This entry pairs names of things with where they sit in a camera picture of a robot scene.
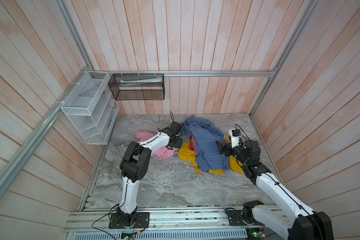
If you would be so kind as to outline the pink cloth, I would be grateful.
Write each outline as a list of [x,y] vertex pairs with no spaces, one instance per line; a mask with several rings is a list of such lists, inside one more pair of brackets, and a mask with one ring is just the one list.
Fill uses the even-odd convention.
[[173,156],[177,148],[167,145],[170,143],[170,136],[165,133],[154,134],[148,131],[137,131],[135,134],[138,142],[144,148],[149,148],[152,156],[158,156],[160,160],[165,160]]

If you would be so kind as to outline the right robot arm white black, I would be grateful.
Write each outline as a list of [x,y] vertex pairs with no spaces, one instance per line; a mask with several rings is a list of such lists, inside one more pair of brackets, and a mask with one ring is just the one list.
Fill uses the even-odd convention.
[[330,217],[316,212],[294,196],[276,176],[260,162],[261,149],[257,141],[242,142],[232,138],[231,143],[216,142],[219,153],[235,157],[245,176],[262,189],[284,212],[274,213],[260,201],[250,201],[241,211],[227,208],[230,225],[262,224],[285,240],[332,240],[333,227]]

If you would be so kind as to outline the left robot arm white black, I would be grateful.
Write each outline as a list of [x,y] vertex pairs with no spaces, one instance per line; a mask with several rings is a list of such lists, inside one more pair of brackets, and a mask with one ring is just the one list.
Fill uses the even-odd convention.
[[127,229],[149,226],[148,212],[137,213],[137,194],[140,181],[146,175],[152,154],[161,148],[172,150],[182,146],[182,125],[171,122],[157,134],[143,142],[131,142],[121,160],[120,169],[123,176],[122,199],[115,210],[109,214],[110,229]]

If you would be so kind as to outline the yellow cloth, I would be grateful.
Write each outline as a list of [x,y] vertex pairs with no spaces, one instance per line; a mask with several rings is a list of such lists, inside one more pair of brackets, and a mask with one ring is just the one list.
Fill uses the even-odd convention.
[[[184,143],[182,148],[178,152],[178,156],[181,160],[190,162],[191,166],[195,167],[195,172],[200,173],[202,170],[198,167],[198,164],[196,163],[196,158],[198,156],[195,155],[195,153],[190,150],[191,141]],[[243,164],[239,163],[234,156],[231,156],[230,158],[230,168],[239,174],[244,175],[244,171],[242,169]]]

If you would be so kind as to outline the red cloth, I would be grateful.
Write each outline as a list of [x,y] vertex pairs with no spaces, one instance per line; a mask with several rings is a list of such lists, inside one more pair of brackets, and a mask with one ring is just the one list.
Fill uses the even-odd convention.
[[192,150],[196,156],[198,156],[200,153],[196,150],[196,147],[198,146],[197,141],[195,140],[195,138],[193,136],[190,136],[190,140],[191,140],[191,145],[190,145],[190,150]]

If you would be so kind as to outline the blue checkered cloth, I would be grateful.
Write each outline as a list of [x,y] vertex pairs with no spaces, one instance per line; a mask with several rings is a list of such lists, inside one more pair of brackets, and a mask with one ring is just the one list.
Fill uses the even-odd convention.
[[216,143],[227,142],[224,133],[212,121],[191,116],[182,122],[182,134],[193,137],[198,144],[195,147],[199,153],[196,163],[203,172],[230,168],[230,158],[220,154]]

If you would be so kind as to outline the paper in black basket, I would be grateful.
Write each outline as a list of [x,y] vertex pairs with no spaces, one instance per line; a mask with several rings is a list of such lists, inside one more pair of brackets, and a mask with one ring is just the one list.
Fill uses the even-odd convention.
[[162,78],[148,78],[136,80],[120,80],[120,87],[160,87],[163,83]]

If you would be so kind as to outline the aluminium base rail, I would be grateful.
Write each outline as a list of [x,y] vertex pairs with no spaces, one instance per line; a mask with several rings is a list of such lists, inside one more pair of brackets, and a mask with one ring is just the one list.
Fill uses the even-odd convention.
[[140,208],[148,212],[147,228],[110,229],[107,209],[72,212],[63,230],[63,240],[280,240],[262,224],[231,226],[227,208],[242,206],[196,206]]

